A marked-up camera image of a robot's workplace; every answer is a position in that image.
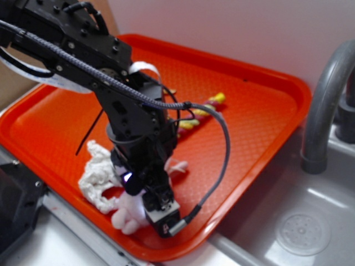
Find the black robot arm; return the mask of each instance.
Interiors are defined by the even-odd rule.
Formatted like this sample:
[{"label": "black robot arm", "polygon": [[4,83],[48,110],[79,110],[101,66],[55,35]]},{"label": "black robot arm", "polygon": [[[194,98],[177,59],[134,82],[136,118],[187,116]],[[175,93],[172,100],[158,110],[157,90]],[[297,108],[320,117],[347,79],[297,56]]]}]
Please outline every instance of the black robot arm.
[{"label": "black robot arm", "polygon": [[[49,70],[45,75],[58,74],[95,93],[109,118],[116,173],[128,194],[145,189],[146,217],[161,237],[174,236],[191,222],[222,181],[230,157],[230,137],[219,113],[190,102],[166,104],[161,84],[130,72],[131,47],[108,34],[100,12],[88,2],[0,0],[0,46],[9,45],[41,61]],[[166,110],[190,108],[208,112],[220,123],[226,154],[216,183],[180,219],[164,171],[177,144],[176,123]]]}]

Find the gray faucet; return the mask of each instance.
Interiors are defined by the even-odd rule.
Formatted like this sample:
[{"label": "gray faucet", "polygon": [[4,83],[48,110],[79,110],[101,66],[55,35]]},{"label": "gray faucet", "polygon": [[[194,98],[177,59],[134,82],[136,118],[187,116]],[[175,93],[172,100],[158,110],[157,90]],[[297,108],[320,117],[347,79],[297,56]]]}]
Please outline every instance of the gray faucet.
[{"label": "gray faucet", "polygon": [[303,135],[301,167],[305,172],[318,174],[327,168],[328,139],[337,107],[336,136],[355,143],[354,67],[355,39],[337,48],[318,81]]}]

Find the orange tray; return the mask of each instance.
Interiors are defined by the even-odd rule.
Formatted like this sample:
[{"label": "orange tray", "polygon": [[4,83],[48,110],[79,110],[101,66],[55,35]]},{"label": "orange tray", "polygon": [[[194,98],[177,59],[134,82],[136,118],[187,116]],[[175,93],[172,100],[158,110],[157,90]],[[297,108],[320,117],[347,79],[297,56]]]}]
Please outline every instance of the orange tray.
[{"label": "orange tray", "polygon": [[[311,93],[299,79],[265,68],[138,35],[120,39],[133,47],[133,61],[159,69],[179,101],[203,103],[219,92],[226,95],[221,112],[232,140],[229,167],[191,224],[170,239],[150,226],[125,236],[112,227],[110,214],[99,213],[82,196],[78,180],[90,155],[85,147],[78,156],[75,151],[100,111],[94,94],[41,85],[0,117],[0,143],[129,253],[151,262],[172,260],[208,238],[306,116]],[[107,123],[103,116],[89,140],[111,149]],[[224,153],[222,131],[212,119],[180,140],[174,158],[189,162],[188,174],[173,181],[182,216],[216,181]]]}]

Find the drain cover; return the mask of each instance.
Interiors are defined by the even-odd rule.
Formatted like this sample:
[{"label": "drain cover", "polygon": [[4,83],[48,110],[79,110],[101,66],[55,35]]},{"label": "drain cover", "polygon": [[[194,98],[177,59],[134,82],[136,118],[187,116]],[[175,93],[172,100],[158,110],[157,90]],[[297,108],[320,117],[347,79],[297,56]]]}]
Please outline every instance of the drain cover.
[{"label": "drain cover", "polygon": [[316,212],[287,212],[277,223],[276,239],[293,254],[315,255],[328,246],[331,229]]}]

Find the stainless steel sink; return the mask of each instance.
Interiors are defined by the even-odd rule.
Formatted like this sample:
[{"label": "stainless steel sink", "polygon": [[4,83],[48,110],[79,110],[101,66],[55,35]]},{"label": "stainless steel sink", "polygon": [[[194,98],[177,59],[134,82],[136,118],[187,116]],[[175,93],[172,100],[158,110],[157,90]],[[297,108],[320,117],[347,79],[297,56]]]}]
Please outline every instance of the stainless steel sink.
[{"label": "stainless steel sink", "polygon": [[241,265],[355,265],[355,145],[331,133],[328,169],[300,168],[297,130],[222,221]]}]

